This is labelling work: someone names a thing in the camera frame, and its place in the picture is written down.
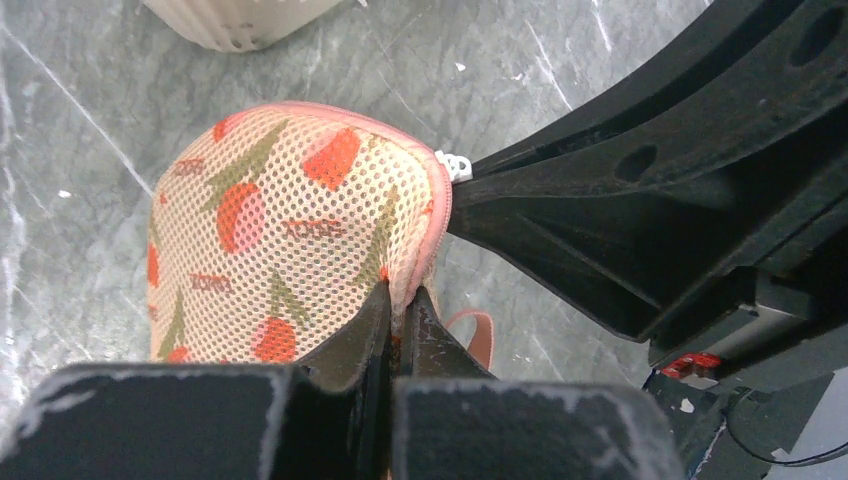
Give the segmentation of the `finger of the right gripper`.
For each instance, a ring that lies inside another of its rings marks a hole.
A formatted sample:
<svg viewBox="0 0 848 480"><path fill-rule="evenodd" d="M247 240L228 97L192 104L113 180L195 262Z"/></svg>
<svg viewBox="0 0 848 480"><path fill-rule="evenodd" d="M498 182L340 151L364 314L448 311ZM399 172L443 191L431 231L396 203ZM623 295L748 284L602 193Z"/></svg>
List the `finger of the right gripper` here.
<svg viewBox="0 0 848 480"><path fill-rule="evenodd" d="M676 183L847 100L843 1L716 1L633 73L478 161L478 183Z"/></svg>

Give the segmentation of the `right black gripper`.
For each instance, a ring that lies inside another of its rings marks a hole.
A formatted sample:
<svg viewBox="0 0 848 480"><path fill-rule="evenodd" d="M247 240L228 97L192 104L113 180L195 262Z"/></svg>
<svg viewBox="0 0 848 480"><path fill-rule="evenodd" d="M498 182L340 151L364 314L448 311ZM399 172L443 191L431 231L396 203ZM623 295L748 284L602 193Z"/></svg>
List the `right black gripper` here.
<svg viewBox="0 0 848 480"><path fill-rule="evenodd" d="M661 375L777 392L847 364L847 91L612 92L486 158L450 231Z"/></svg>

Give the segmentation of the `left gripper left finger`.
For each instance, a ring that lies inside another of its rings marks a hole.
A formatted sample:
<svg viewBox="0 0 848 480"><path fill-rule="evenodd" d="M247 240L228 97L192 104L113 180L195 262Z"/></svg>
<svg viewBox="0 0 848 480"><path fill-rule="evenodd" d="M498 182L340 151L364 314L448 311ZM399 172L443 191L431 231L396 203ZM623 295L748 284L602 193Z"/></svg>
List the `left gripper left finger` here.
<svg viewBox="0 0 848 480"><path fill-rule="evenodd" d="M288 365L75 364L30 395L5 479L378 479L389 437L388 285Z"/></svg>

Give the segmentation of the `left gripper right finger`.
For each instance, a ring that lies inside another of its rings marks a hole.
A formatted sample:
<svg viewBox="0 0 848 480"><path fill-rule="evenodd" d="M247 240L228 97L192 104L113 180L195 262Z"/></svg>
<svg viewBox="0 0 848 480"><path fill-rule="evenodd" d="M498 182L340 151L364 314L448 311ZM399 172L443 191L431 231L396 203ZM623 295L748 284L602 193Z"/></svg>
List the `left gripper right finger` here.
<svg viewBox="0 0 848 480"><path fill-rule="evenodd" d="M669 422L630 386L506 381L447 331L425 289L394 385L398 479L680 479Z"/></svg>

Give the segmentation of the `floral mesh laundry bag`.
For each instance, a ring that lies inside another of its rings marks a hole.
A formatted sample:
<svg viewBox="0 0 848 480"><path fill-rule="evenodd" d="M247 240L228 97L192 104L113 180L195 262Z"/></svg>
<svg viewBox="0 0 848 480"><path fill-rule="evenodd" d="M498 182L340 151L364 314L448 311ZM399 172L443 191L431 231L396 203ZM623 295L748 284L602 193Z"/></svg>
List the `floral mesh laundry bag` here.
<svg viewBox="0 0 848 480"><path fill-rule="evenodd" d="M393 324L429 286L468 159L380 121L282 102L197 138L148 222L151 353L168 363L290 363L378 283Z"/></svg>

